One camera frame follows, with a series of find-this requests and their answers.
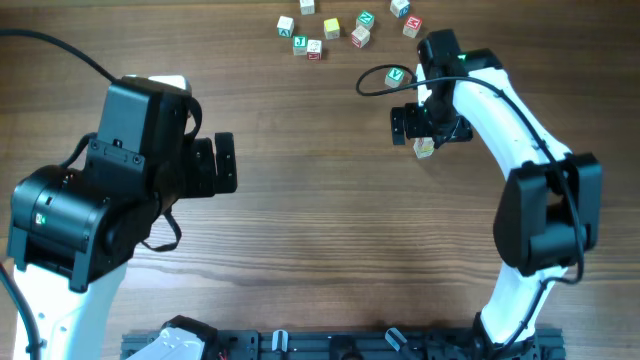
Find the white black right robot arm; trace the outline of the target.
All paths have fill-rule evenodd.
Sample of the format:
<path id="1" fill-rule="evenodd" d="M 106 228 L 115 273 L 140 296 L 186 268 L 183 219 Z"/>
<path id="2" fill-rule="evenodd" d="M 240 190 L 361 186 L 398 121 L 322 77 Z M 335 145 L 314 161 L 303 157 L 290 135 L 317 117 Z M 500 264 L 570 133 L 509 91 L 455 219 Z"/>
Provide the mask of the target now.
<path id="1" fill-rule="evenodd" d="M 557 283 L 584 275 L 597 243 L 602 168 L 550 135 L 516 95 L 489 49 L 464 52 L 450 29 L 419 42 L 411 84 L 419 99 L 391 111 L 392 141 L 435 148 L 479 136 L 506 180 L 493 224 L 502 259 L 489 302 L 477 315 L 478 358 L 515 356 L 533 345 L 535 321 Z"/>

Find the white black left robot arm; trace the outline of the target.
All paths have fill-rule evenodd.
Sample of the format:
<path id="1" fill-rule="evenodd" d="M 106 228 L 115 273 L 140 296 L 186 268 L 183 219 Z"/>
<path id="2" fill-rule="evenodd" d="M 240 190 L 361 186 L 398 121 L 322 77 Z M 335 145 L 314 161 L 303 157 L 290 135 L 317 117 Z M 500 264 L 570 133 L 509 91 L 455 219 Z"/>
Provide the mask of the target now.
<path id="1" fill-rule="evenodd" d="M 238 186 L 234 138 L 200 137 L 202 109 L 181 75 L 128 75 L 73 151 L 15 187 L 7 253 L 21 324 L 18 359 L 96 359 L 137 246 L 182 199 Z"/>

